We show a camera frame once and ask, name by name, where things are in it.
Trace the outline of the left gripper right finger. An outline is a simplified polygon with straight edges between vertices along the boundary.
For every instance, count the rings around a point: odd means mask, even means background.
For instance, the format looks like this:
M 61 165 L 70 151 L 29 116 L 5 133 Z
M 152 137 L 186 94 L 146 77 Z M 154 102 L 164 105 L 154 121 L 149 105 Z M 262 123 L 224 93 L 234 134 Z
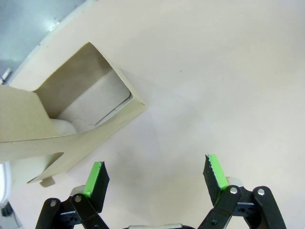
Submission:
M 266 186 L 252 191 L 238 179 L 226 177 L 216 155 L 207 154 L 203 176 L 213 205 L 198 228 L 224 229 L 231 218 L 242 217 L 250 229 L 285 229 L 280 209 Z

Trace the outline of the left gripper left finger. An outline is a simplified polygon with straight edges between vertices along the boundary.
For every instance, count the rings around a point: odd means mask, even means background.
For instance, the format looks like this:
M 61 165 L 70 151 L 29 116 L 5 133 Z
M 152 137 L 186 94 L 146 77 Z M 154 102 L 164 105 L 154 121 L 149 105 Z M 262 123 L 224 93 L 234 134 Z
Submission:
M 58 198 L 45 200 L 37 229 L 107 229 L 100 217 L 110 178 L 105 163 L 95 162 L 84 186 L 76 187 L 65 201 Z

